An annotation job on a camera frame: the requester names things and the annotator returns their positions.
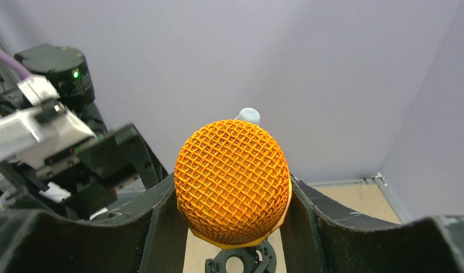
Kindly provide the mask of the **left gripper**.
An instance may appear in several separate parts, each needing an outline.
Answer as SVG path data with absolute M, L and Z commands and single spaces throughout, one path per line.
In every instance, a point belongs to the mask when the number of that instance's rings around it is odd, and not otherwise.
M 24 163 L 1 163 L 15 187 L 3 209 L 44 209 L 84 220 L 117 200 L 117 191 L 137 179 L 150 189 L 168 176 L 132 123 L 99 134 L 45 159 L 34 170 Z

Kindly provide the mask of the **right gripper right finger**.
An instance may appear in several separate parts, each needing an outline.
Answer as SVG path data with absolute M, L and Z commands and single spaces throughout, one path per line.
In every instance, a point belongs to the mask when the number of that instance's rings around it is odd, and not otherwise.
M 464 216 L 394 224 L 348 208 L 297 176 L 280 229 L 288 272 L 464 272 Z

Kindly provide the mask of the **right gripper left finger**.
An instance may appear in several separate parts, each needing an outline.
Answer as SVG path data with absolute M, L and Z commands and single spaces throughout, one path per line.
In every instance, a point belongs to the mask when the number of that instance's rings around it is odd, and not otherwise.
M 103 220 L 0 212 L 0 272 L 182 272 L 187 233 L 168 176 Z

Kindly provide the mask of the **orange microphone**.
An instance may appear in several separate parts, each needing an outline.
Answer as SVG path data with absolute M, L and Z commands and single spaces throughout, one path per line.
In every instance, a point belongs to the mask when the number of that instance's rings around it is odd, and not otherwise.
M 284 223 L 293 190 L 273 136 L 226 119 L 195 131 L 178 153 L 177 209 L 196 237 L 222 249 L 257 246 Z

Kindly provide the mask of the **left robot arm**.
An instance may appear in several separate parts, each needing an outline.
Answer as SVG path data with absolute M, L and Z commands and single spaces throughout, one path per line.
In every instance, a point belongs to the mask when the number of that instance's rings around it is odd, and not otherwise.
M 42 44 L 0 61 L 19 77 L 0 93 L 0 173 L 15 188 L 3 208 L 91 220 L 133 181 L 166 177 L 135 125 L 106 127 L 81 51 Z

